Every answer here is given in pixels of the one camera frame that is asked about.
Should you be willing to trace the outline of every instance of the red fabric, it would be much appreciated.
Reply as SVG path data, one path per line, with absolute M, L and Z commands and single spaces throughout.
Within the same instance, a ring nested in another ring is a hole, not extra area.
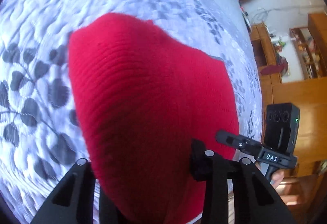
M 184 224 L 200 214 L 191 139 L 232 159 L 215 133 L 239 132 L 223 62 L 151 21 L 106 14 L 71 35 L 69 76 L 94 174 L 127 219 Z

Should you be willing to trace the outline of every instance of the red garment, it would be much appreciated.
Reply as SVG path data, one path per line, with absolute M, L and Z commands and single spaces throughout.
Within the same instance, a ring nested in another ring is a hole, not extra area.
M 69 76 L 95 176 L 127 219 L 185 224 L 202 212 L 205 183 L 189 172 L 191 139 L 238 134 L 224 63 L 151 21 L 106 14 L 71 35 Z

